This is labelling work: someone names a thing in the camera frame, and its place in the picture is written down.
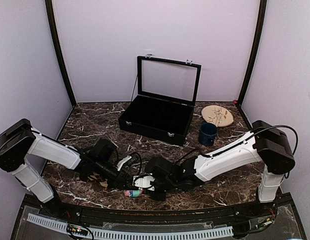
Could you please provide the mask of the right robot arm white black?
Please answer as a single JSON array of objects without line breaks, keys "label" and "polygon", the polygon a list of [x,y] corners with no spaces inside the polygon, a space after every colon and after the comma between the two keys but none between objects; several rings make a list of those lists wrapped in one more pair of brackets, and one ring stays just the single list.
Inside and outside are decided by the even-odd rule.
[{"label": "right robot arm white black", "polygon": [[291,147],[284,125],[270,125],[262,120],[241,138],[209,153],[190,156],[185,154],[176,162],[154,157],[145,171],[154,178],[154,190],[149,192],[155,201],[165,201],[166,193],[179,189],[191,190],[213,178],[251,163],[264,164],[257,201],[250,205],[250,213],[261,217],[276,198],[284,177],[295,167],[296,147]]}]

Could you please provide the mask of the pink teal patterned sock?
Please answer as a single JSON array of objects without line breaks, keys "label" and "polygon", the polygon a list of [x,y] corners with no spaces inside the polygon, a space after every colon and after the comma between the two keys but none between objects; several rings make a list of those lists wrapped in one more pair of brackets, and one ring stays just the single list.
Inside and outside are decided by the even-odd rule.
[{"label": "pink teal patterned sock", "polygon": [[143,194],[143,190],[125,190],[124,195],[129,198],[138,198]]}]

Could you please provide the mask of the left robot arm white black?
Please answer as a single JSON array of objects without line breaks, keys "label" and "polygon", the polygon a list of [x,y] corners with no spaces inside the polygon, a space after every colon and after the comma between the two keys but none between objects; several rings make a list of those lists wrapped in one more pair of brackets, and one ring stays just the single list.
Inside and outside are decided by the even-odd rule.
[{"label": "left robot arm white black", "polygon": [[54,140],[33,128],[31,122],[23,118],[0,134],[0,168],[11,173],[37,199],[46,204],[46,210],[55,218],[62,218],[65,206],[54,194],[53,187],[46,182],[26,157],[34,155],[87,177],[99,174],[110,188],[126,190],[132,187],[133,178],[124,170],[119,170],[109,159],[116,146],[107,139],[99,139],[92,147],[80,150]]}]

